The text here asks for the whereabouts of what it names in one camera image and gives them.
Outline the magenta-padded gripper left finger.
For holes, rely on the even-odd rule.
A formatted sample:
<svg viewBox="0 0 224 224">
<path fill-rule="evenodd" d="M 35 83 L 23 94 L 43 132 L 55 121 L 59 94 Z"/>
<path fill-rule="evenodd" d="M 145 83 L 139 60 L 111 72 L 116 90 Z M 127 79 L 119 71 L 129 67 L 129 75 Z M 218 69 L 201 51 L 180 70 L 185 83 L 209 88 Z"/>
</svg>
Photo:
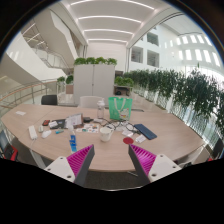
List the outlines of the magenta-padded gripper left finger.
<svg viewBox="0 0 224 224">
<path fill-rule="evenodd" d="M 68 157 L 58 157 L 45 168 L 45 171 L 83 186 L 94 155 L 94 145 L 89 145 Z"/>
</svg>

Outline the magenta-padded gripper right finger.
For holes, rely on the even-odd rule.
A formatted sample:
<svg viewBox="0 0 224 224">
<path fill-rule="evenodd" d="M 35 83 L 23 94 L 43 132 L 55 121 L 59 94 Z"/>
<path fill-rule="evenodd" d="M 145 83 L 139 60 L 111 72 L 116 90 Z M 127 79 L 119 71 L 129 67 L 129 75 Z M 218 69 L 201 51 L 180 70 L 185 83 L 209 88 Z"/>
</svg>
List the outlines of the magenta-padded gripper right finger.
<svg viewBox="0 0 224 224">
<path fill-rule="evenodd" d="M 180 167 L 164 154 L 155 155 L 133 144 L 129 145 L 128 153 L 143 186 L 180 170 Z"/>
</svg>

